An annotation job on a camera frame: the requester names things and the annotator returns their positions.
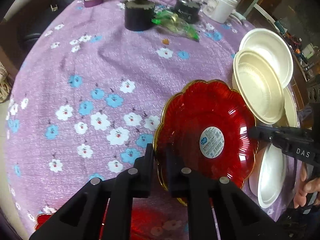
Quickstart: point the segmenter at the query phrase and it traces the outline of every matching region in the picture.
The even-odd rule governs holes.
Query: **silver screw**
[[[182,172],[183,174],[189,174],[189,173],[191,173],[191,169],[188,168],[188,167],[184,167],[184,168],[181,169],[181,172]]]
[[[219,181],[222,183],[222,184],[228,184],[230,179],[228,179],[227,177],[221,177],[219,179]]]
[[[137,172],[138,172],[138,170],[136,168],[128,169],[128,173],[131,175],[136,174]]]
[[[100,183],[100,179],[99,178],[92,178],[92,179],[90,179],[90,182],[92,185],[97,185]]]

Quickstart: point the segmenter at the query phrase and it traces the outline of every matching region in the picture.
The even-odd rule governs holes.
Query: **black container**
[[[192,0],[177,0],[174,12],[187,23],[196,23],[199,20],[200,4]]]
[[[124,26],[130,31],[145,31],[153,26],[155,4],[148,0],[132,0],[125,3]]]

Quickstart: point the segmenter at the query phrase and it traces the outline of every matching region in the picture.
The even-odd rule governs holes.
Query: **human hand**
[[[307,179],[307,167],[305,163],[301,166],[300,171],[300,181],[298,190],[293,198],[294,208],[298,208],[299,206],[304,206],[307,202],[307,194],[314,193],[320,191],[320,178],[313,179],[306,183]],[[317,199],[313,203],[314,205],[320,204],[320,193],[318,193]]]

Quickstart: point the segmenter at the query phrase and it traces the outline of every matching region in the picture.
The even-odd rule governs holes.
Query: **purple cloth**
[[[9,187],[29,234],[38,213],[60,208],[90,178],[131,167],[152,142],[166,101],[188,82],[231,85],[233,57],[253,26],[200,18],[200,42],[157,27],[126,30],[120,0],[92,8],[75,0],[50,24],[17,75],[7,116]],[[247,184],[244,191],[254,198]],[[292,198],[282,194],[265,210],[274,220]],[[141,225],[150,239],[188,239],[187,209],[161,188],[156,169],[152,196],[134,209],[157,214]]]

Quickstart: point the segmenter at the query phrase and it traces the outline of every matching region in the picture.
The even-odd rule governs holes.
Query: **red translucent tray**
[[[255,164],[258,141],[247,136],[254,125],[242,96],[223,81],[190,82],[168,100],[154,136],[160,183],[166,188],[165,147],[171,143],[186,167],[242,187]]]

